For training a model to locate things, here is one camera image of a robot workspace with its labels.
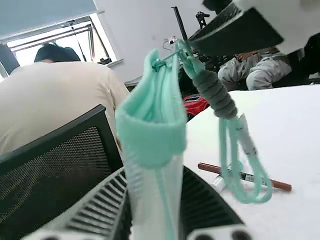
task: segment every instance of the black hair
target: black hair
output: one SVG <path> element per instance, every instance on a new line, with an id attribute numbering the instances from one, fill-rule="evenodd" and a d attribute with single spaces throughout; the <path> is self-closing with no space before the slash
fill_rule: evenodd
<path id="1" fill-rule="evenodd" d="M 46 43 L 36 53 L 34 62 L 51 60 L 57 62 L 79 62 L 81 61 L 75 50 L 71 47 L 61 47 L 56 44 Z"/>

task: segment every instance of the back of person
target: back of person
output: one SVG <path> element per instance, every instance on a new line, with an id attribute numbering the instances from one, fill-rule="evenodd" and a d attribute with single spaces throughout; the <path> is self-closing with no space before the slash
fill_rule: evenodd
<path id="1" fill-rule="evenodd" d="M 98 104 L 114 136 L 115 108 L 129 94 L 113 71 L 88 62 L 36 62 L 0 83 L 0 155 L 69 123 Z"/>

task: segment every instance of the window blind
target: window blind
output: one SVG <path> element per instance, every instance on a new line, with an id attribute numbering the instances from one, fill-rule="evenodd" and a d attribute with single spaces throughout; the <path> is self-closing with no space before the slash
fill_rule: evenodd
<path id="1" fill-rule="evenodd" d="M 0 0 L 0 40 L 96 11 L 93 0 Z"/>

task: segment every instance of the pencil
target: pencil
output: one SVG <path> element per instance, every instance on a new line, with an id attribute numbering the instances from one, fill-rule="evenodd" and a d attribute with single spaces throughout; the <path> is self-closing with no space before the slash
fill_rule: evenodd
<path id="1" fill-rule="evenodd" d="M 200 170 L 212 172 L 212 173 L 215 173 L 215 174 L 220 174 L 221 173 L 221 168 L 219 166 L 214 166 L 214 165 L 206 164 L 206 163 L 203 163 L 203 162 L 200 162 L 198 164 L 198 168 Z M 248 182 L 251 182 L 251 183 L 255 182 L 255 176 L 252 175 L 252 174 L 245 173 L 245 172 L 240 172 L 240 178 L 242 180 L 245 180 L 245 181 L 248 181 Z M 270 180 L 271 180 L 272 186 L 274 188 L 281 189 L 281 190 L 284 190 L 284 191 L 287 191 L 287 192 L 291 192 L 292 186 L 290 184 L 287 184 L 287 183 L 284 183 L 284 182 L 280 182 L 280 181 L 275 181 L 275 180 L 272 180 L 272 179 L 270 179 Z"/>

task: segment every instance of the man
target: man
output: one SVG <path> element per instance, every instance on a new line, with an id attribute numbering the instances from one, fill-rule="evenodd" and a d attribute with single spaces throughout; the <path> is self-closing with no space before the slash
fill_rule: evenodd
<path id="1" fill-rule="evenodd" d="M 115 109 L 129 91 L 111 69 L 75 61 L 71 52 L 73 49 L 46 45 L 39 50 L 36 63 L 17 68 L 0 83 L 0 155 L 58 129 L 99 104 L 106 107 L 105 115 L 116 136 Z"/>
<path id="2" fill-rule="evenodd" d="M 271 47 L 236 55 L 220 69 L 218 78 L 228 91 L 237 90 L 241 79 L 246 79 L 249 90 L 271 89 L 291 71 L 288 57 Z"/>

